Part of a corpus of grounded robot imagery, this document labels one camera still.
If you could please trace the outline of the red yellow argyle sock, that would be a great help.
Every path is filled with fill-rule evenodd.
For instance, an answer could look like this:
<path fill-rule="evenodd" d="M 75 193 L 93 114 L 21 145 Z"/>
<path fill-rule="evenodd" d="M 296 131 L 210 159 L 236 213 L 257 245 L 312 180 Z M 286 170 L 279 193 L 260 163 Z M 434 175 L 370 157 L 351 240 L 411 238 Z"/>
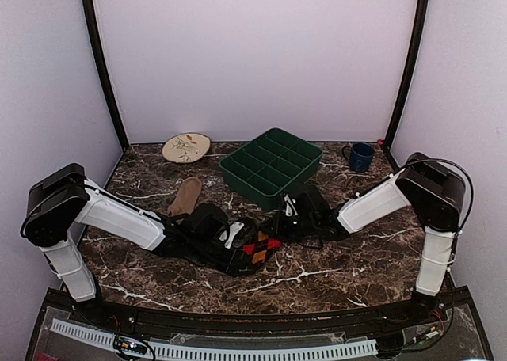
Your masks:
<path fill-rule="evenodd" d="M 227 249 L 229 259 L 223 272 L 234 277 L 252 275 L 261 270 L 281 246 L 281 240 L 261 230 L 237 234 Z"/>

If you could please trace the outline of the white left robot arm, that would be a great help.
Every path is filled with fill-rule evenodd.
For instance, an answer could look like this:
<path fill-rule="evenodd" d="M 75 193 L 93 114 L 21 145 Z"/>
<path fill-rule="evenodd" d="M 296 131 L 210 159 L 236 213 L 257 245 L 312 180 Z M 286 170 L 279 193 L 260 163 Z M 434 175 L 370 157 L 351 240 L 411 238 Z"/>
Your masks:
<path fill-rule="evenodd" d="M 112 319 L 111 307 L 71 239 L 75 223 L 93 226 L 164 258 L 181 258 L 229 276 L 255 273 L 253 257 L 233 246 L 239 232 L 216 205 L 202 203 L 189 213 L 158 215 L 100 188 L 84 169 L 71 163 L 33 185 L 20 235 L 38 247 L 81 302 L 80 311 L 95 326 Z"/>

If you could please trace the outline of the dark blue mug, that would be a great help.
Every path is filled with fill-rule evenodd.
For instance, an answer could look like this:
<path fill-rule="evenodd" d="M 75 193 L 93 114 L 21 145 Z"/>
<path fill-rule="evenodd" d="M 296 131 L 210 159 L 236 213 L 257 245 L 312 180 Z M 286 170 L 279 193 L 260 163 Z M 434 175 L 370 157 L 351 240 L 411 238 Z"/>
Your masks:
<path fill-rule="evenodd" d="M 350 170 L 355 173 L 366 173 L 372 163 L 375 149 L 365 142 L 356 142 L 344 146 L 341 153 L 348 162 Z"/>

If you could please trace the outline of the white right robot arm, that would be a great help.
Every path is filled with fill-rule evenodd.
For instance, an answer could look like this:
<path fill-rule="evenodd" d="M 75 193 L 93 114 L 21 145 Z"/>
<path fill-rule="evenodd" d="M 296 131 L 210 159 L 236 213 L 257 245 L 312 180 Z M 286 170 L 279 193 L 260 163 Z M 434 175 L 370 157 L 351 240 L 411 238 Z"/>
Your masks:
<path fill-rule="evenodd" d="M 284 195 L 284 208 L 261 226 L 261 231 L 282 242 L 307 237 L 343 241 L 366 226 L 405 207 L 411 207 L 425 232 L 418 295 L 405 305 L 404 317 L 420 325 L 433 314 L 432 297 L 440 293 L 456 256 L 457 238 L 473 207 L 475 190 L 467 171 L 453 161 L 429 158 L 416 152 L 406 163 L 339 208 L 331 208 L 318 188 L 301 184 Z"/>

